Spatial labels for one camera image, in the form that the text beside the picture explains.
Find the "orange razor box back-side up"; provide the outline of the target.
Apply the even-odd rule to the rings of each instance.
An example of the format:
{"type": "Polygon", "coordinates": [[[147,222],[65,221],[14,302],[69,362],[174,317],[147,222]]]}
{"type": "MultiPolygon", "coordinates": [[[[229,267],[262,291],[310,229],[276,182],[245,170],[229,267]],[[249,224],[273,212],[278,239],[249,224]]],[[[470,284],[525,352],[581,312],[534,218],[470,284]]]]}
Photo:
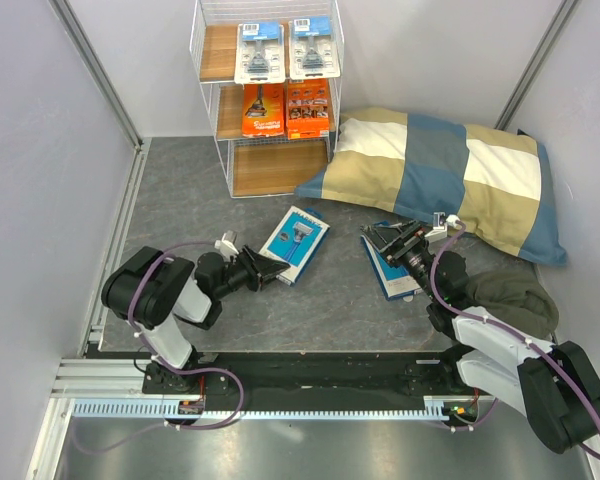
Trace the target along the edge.
{"type": "Polygon", "coordinates": [[[326,137],[330,131],[326,79],[290,80],[286,84],[286,134],[289,140],[326,137]]]}

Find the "orange Gillette Fusion box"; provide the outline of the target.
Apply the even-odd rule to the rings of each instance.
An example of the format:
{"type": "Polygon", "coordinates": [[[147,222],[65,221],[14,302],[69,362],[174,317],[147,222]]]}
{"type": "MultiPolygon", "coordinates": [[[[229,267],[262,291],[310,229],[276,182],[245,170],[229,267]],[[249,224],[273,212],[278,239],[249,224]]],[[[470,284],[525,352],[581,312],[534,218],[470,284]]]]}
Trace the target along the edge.
{"type": "Polygon", "coordinates": [[[244,137],[275,137],[285,130],[282,84],[248,84],[243,89],[241,133],[244,137]]]}

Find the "clear blister razor pack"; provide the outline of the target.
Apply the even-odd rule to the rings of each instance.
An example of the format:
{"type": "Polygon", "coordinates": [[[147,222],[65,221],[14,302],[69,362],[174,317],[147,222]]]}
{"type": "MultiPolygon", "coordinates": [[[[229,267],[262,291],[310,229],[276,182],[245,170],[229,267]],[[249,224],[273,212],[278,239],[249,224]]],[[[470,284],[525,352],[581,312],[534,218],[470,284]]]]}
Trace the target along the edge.
{"type": "Polygon", "coordinates": [[[289,22],[290,70],[293,81],[340,76],[337,44],[327,16],[301,17],[289,22]]]}
{"type": "Polygon", "coordinates": [[[286,79],[284,27],[276,22],[247,22],[237,27],[234,82],[281,84],[286,79]]]}

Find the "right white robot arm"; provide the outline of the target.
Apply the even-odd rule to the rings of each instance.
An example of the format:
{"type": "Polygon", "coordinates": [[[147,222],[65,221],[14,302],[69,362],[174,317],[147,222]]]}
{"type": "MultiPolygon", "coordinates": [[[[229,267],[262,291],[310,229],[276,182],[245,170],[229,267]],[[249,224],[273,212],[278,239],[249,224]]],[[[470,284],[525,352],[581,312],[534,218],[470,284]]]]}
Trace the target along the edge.
{"type": "Polygon", "coordinates": [[[574,446],[600,460],[600,378],[582,347],[555,344],[529,335],[491,315],[463,287],[466,261],[452,245],[466,231],[455,215],[457,232],[436,253],[420,222],[371,224],[362,237],[391,267],[403,267],[430,298],[434,328],[456,341],[456,354],[438,368],[447,392],[467,387],[491,394],[517,410],[549,450],[574,446]]]}

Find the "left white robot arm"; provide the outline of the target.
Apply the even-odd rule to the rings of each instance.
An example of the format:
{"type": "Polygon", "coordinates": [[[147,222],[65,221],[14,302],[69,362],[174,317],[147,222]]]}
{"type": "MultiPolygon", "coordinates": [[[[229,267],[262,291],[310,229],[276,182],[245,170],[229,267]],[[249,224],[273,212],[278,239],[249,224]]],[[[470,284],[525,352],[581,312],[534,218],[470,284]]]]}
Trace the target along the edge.
{"type": "Polygon", "coordinates": [[[248,246],[231,240],[195,241],[212,250],[195,262],[145,246],[105,281],[101,303],[126,321],[163,365],[165,382],[178,393],[188,393],[199,382],[198,354],[177,323],[210,329],[222,312],[222,299],[247,288],[258,292],[290,268],[248,246]]]}

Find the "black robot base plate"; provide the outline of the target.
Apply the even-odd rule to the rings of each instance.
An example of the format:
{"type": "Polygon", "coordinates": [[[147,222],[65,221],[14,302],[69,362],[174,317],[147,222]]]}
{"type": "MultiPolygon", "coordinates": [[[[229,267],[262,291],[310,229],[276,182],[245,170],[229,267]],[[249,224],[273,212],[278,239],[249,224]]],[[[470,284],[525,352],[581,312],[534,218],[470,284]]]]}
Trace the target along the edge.
{"type": "Polygon", "coordinates": [[[233,373],[245,390],[242,409],[248,410],[415,409],[429,396],[468,403],[487,396],[461,383],[444,352],[225,352],[208,353],[196,366],[224,371],[183,377],[151,362],[142,392],[201,393],[207,406],[232,410],[239,400],[228,376],[233,373]]]}

